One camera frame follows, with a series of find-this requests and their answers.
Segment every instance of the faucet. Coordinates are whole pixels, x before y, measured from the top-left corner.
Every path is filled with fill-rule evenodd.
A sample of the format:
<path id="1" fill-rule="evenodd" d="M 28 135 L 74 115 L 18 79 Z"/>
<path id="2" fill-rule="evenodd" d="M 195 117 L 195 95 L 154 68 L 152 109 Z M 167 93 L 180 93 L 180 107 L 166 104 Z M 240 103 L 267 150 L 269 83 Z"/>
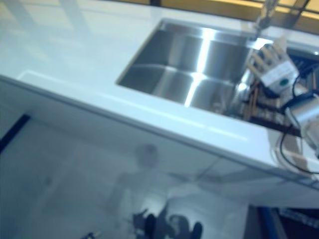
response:
<path id="1" fill-rule="evenodd" d="M 255 22 L 256 39 L 260 35 L 261 31 L 270 26 L 270 21 L 275 13 L 276 5 L 279 0 L 265 0 L 263 7 L 261 8 L 260 15 Z"/>

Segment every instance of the sink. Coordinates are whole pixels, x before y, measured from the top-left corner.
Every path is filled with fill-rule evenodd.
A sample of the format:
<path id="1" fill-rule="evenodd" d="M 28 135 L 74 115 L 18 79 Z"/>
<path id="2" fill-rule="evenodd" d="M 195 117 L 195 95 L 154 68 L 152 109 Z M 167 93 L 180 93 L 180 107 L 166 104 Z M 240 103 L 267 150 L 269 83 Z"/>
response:
<path id="1" fill-rule="evenodd" d="M 246 63 L 254 50 L 269 43 L 272 40 L 254 39 L 249 33 L 163 20 L 118 84 L 185 107 L 283 129 L 280 125 L 285 122 L 283 117 L 274 116 L 274 119 L 268 119 L 271 124 L 265 125 L 251 112 L 249 116 L 246 112 L 254 80 Z M 290 48 L 288 53 L 296 56 L 300 67 L 319 62 L 313 49 L 299 50 L 298 47 Z M 268 103 L 269 109 L 266 110 L 278 105 L 273 100 L 268 100 Z"/>

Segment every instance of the countertop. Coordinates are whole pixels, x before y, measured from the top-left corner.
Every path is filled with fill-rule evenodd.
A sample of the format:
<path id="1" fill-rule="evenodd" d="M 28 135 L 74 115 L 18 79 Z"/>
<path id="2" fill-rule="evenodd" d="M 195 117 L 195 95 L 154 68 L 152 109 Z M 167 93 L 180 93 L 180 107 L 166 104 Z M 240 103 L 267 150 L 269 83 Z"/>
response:
<path id="1" fill-rule="evenodd" d="M 279 132 L 116 85 L 163 18 L 253 31 L 251 22 L 130 3 L 3 0 L 0 75 L 261 167 L 278 167 Z M 286 35 L 291 42 L 319 49 L 317 35 L 277 27 L 263 35 Z M 309 169 L 319 171 L 314 152 L 303 145 Z"/>

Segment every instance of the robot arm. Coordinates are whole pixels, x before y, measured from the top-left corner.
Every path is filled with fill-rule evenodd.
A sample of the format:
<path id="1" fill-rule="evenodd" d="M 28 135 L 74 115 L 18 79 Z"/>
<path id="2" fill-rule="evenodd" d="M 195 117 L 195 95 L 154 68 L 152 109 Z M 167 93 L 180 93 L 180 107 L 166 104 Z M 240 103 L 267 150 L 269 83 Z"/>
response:
<path id="1" fill-rule="evenodd" d="M 252 54 L 248 68 L 257 76 L 270 98 L 280 98 L 282 111 L 319 158 L 319 91 L 296 84 L 299 71 L 278 43 Z"/>

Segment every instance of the black cable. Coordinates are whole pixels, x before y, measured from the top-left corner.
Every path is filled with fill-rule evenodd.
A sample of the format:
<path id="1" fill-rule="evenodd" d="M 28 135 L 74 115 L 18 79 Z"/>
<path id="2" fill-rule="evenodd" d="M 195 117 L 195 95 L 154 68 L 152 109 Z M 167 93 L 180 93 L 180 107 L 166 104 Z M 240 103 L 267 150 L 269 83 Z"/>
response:
<path id="1" fill-rule="evenodd" d="M 279 147 L 280 147 L 280 154 L 281 154 L 282 158 L 283 158 L 288 164 L 290 164 L 290 165 L 293 166 L 294 168 L 296 168 L 296 169 L 298 169 L 298 170 L 300 170 L 300 171 L 302 171 L 302 172 L 304 172 L 304 173 L 319 174 L 319 172 L 316 172 L 316 171 L 308 171 L 308 170 L 305 170 L 305 169 L 303 169 L 303 168 L 300 168 L 300 167 L 296 166 L 295 164 L 293 164 L 292 162 L 290 162 L 290 161 L 286 158 L 286 156 L 284 155 L 284 152 L 283 152 L 284 139 L 286 138 L 286 135 L 288 134 L 288 132 L 291 130 L 292 127 L 293 127 L 293 125 L 290 125 L 290 126 L 286 129 L 286 131 L 284 132 L 284 134 L 283 134 L 283 136 L 282 136 L 282 138 L 281 138 L 281 140 L 280 140 L 280 146 L 279 146 Z"/>
<path id="2" fill-rule="evenodd" d="M 295 78 L 295 80 L 294 80 L 293 88 L 292 88 L 292 93 L 293 93 L 294 98 L 296 97 L 295 87 L 296 87 L 296 83 L 298 82 L 299 77 L 300 77 L 303 73 L 307 72 L 308 70 L 310 70 L 310 69 L 312 69 L 312 68 L 315 68 L 315 67 L 318 67 L 318 66 L 319 66 L 319 63 L 314 63 L 314 64 L 312 64 L 312 65 L 306 67 L 302 72 L 299 72 L 299 75 L 298 75 L 298 76 Z"/>

